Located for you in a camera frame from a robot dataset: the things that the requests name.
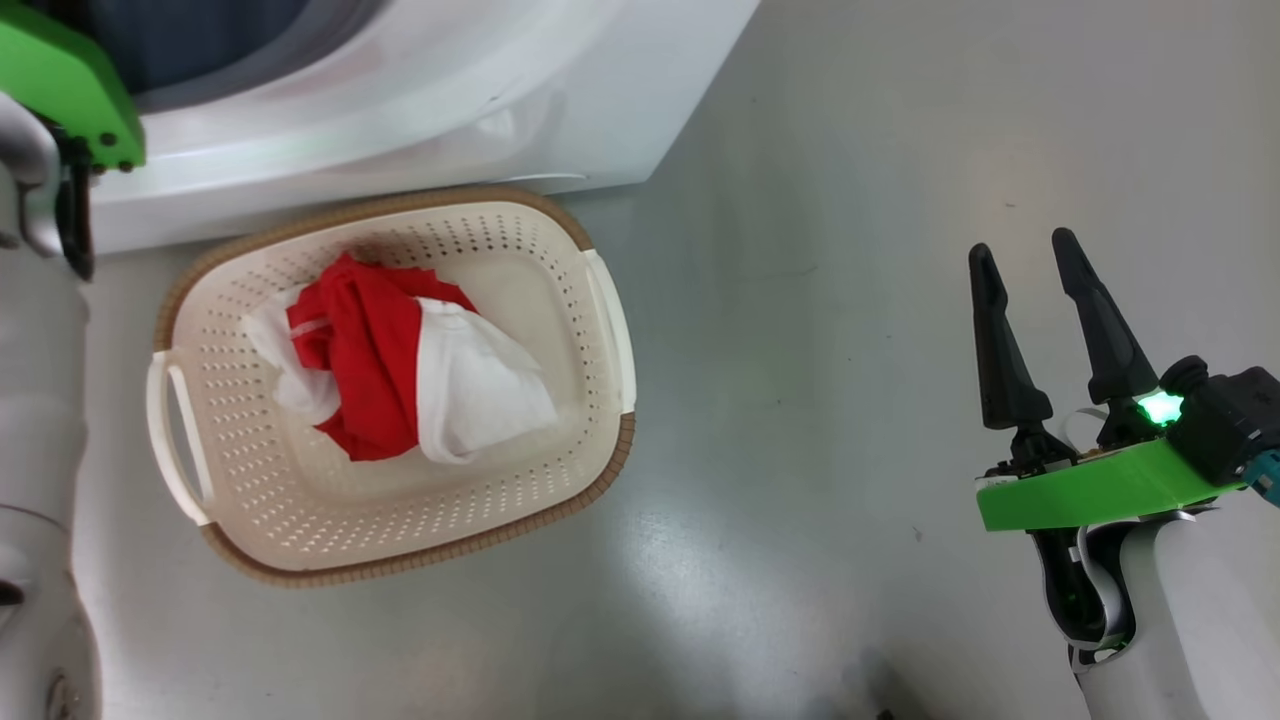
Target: green light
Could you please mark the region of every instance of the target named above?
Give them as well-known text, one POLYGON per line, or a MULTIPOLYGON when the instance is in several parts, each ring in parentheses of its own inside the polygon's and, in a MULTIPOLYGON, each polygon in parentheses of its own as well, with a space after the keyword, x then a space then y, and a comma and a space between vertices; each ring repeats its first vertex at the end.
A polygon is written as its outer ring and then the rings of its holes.
POLYGON ((1183 398, 1167 392, 1157 392, 1138 401, 1142 414, 1157 425, 1167 425, 1183 416, 1183 398))

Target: green bracket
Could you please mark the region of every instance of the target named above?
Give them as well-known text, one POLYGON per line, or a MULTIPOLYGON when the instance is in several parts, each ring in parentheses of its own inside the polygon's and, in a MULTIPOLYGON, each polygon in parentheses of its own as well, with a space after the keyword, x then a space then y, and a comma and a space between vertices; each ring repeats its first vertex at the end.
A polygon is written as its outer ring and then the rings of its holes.
POLYGON ((96 165, 146 161, 142 123, 106 53, 17 0, 0 0, 0 91, 83 137, 96 165))
POLYGON ((1244 483, 1212 486, 1161 438, 1044 475, 978 491, 988 532, 1080 528, 1212 500, 1244 483))

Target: red cloth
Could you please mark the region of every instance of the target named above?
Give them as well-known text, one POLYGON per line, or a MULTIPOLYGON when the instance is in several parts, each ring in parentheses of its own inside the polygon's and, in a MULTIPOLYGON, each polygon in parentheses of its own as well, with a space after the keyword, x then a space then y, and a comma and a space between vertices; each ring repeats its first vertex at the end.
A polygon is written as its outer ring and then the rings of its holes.
POLYGON ((352 460, 385 460, 417 445, 417 342, 431 297, 476 311, 435 270, 366 265, 343 254, 289 307, 303 368, 333 372, 342 406, 316 428, 352 460))

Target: washing machine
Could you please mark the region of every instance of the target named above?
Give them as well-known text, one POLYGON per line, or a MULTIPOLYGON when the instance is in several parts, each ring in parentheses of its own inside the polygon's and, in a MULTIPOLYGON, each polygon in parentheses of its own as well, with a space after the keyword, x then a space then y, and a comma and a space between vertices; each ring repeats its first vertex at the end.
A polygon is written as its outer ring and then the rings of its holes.
POLYGON ((412 190, 641 182, 756 3, 91 3, 147 143, 91 192, 97 251, 412 190))

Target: white appliance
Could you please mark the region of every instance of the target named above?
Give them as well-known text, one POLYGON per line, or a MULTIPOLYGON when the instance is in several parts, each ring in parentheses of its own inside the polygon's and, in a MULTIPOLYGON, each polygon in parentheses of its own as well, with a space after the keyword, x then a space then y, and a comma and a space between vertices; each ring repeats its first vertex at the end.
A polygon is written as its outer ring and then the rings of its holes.
POLYGON ((311 0, 236 64, 137 97, 147 164, 92 191, 97 251, 410 190, 644 181, 756 3, 311 0))

